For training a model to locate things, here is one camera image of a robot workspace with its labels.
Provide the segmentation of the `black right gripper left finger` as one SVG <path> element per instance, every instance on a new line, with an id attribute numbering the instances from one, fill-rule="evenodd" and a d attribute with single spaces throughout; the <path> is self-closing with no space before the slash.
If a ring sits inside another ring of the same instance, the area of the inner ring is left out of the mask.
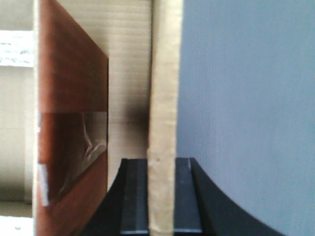
<path id="1" fill-rule="evenodd" d="M 148 236 L 146 159 L 122 159 L 115 180 L 84 236 Z"/>

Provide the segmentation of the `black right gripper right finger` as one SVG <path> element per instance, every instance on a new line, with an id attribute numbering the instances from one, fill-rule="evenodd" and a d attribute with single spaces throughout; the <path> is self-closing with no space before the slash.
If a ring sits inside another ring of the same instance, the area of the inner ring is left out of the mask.
<path id="1" fill-rule="evenodd" d="M 177 158 L 174 235 L 279 236 L 224 194 L 194 158 Z"/>

